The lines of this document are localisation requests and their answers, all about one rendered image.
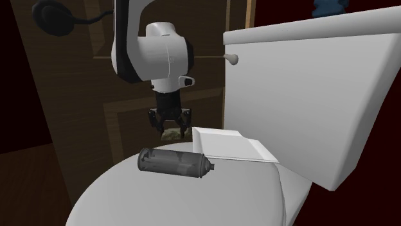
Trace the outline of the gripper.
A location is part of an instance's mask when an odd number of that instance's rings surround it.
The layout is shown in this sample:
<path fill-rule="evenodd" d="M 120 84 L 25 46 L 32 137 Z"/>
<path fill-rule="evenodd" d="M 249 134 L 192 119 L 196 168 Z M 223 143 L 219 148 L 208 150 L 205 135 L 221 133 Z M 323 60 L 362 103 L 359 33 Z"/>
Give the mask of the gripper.
<path fill-rule="evenodd" d="M 156 94 L 156 109 L 148 111 L 148 118 L 151 127 L 154 127 L 160 134 L 163 135 L 164 127 L 156 118 L 156 113 L 163 120 L 175 121 L 180 126 L 181 138 L 184 138 L 185 132 L 192 126 L 192 110 L 182 109 L 180 91 L 174 92 L 155 92 Z"/>

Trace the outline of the green brown mottled block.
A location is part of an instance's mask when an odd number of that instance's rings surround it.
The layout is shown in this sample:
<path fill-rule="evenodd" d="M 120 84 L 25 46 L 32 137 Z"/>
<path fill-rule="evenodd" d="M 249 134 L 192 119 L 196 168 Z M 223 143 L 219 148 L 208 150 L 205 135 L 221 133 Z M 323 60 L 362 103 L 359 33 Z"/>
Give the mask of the green brown mottled block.
<path fill-rule="evenodd" d="M 167 128 L 161 135 L 162 141 L 173 141 L 180 140 L 184 138 L 189 138 L 192 136 L 192 127 L 185 130 L 184 135 L 181 133 L 180 128 Z"/>

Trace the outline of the grey spray can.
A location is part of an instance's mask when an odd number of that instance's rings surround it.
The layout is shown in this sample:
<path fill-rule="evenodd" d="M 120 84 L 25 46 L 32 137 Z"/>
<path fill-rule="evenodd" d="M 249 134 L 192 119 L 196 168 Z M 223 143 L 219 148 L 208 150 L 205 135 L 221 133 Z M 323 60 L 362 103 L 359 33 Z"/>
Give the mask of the grey spray can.
<path fill-rule="evenodd" d="M 215 165 L 202 153 L 143 148 L 138 155 L 138 169 L 153 173 L 202 178 Z"/>

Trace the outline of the white square tray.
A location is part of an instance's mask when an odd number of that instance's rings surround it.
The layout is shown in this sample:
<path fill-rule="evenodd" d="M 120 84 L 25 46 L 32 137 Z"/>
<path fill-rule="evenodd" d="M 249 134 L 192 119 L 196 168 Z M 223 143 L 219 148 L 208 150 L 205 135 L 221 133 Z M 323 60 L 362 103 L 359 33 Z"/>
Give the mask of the white square tray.
<path fill-rule="evenodd" d="M 279 163 L 258 140 L 243 137 L 236 130 L 192 128 L 193 152 L 207 158 Z"/>

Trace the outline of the white toilet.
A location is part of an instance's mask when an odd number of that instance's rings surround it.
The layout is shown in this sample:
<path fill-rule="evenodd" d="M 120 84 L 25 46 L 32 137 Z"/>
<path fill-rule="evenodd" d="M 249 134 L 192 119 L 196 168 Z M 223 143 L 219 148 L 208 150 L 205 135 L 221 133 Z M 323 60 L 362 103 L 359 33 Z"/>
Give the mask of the white toilet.
<path fill-rule="evenodd" d="M 356 168 L 401 68 L 401 6 L 227 31 L 223 130 L 279 161 L 212 159 L 202 178 L 138 169 L 96 179 L 66 226 L 292 226 L 312 184 Z"/>

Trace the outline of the brown wooden door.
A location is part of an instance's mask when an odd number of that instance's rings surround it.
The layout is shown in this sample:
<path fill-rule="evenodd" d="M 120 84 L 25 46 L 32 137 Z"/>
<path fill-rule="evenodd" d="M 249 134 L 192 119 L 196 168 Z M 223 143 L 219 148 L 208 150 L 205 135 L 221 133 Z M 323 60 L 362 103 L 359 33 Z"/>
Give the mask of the brown wooden door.
<path fill-rule="evenodd" d="M 103 172 L 146 146 L 161 145 L 148 110 L 148 82 L 129 84 L 111 64 L 112 17 L 78 25 L 65 37 L 34 23 L 37 0 L 10 0 L 67 187 L 75 203 Z M 181 91 L 194 126 L 221 128 L 225 74 L 222 35 L 245 27 L 247 0 L 155 0 L 141 15 L 147 24 L 172 23 L 193 45 L 195 84 Z"/>

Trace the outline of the blue figure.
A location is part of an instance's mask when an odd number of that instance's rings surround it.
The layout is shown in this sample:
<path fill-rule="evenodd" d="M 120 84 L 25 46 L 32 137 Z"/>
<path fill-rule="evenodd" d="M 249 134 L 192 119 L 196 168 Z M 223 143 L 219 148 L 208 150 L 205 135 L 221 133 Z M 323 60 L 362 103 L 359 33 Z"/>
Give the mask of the blue figure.
<path fill-rule="evenodd" d="M 344 14 L 350 0 L 314 0 L 313 18 Z"/>

